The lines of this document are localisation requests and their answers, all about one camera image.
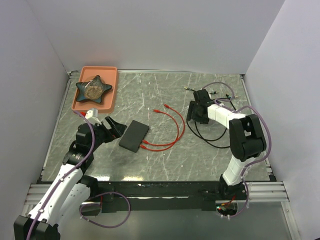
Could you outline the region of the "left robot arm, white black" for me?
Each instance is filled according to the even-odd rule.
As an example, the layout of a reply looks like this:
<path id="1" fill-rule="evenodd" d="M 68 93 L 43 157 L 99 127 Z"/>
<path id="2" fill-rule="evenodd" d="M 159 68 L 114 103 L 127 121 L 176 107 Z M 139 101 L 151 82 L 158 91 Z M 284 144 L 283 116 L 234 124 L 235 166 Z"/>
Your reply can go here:
<path id="1" fill-rule="evenodd" d="M 75 140 L 65 154 L 54 181 L 25 216 L 13 224 L 16 240 L 59 240 L 64 222 L 84 201 L 94 201 L 99 195 L 98 180 L 86 175 L 94 160 L 94 151 L 102 144 L 120 138 L 127 126 L 105 117 L 110 128 L 96 117 L 84 117 Z"/>

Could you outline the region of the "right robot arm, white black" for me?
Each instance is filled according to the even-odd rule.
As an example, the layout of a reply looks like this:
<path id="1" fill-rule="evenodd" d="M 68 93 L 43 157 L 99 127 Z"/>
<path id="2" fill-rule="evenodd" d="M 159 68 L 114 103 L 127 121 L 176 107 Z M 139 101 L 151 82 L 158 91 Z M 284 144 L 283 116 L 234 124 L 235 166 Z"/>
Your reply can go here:
<path id="1" fill-rule="evenodd" d="M 220 100 L 213 100 L 205 89 L 193 91 L 186 121 L 195 124 L 208 124 L 215 121 L 229 131 L 229 148 L 232 156 L 227 169 L 220 177 L 223 183 L 218 193 L 223 199 L 236 194 L 236 185 L 244 178 L 244 173 L 259 155 L 267 148 L 266 139 L 259 116 L 245 115 L 227 109 Z"/>

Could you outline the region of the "black network switch box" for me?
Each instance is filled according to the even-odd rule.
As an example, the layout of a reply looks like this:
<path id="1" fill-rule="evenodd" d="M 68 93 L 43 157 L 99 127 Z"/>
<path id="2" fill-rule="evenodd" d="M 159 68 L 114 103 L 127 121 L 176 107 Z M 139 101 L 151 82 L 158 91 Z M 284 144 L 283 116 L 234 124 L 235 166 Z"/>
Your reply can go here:
<path id="1" fill-rule="evenodd" d="M 146 124 L 132 120 L 129 127 L 121 137 L 118 145 L 133 153 L 137 153 L 150 127 Z"/>

